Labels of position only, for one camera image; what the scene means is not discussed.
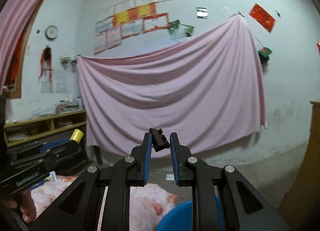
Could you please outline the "left hand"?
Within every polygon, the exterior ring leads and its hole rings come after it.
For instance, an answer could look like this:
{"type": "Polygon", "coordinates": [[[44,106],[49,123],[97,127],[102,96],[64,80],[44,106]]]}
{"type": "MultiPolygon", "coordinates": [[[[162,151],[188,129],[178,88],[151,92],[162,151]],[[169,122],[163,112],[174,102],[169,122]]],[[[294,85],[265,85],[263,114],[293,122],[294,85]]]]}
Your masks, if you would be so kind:
{"type": "Polygon", "coordinates": [[[11,209],[19,208],[22,213],[22,219],[25,223],[30,223],[36,219],[36,207],[29,189],[21,192],[20,206],[13,198],[2,200],[4,205],[11,209]]]}

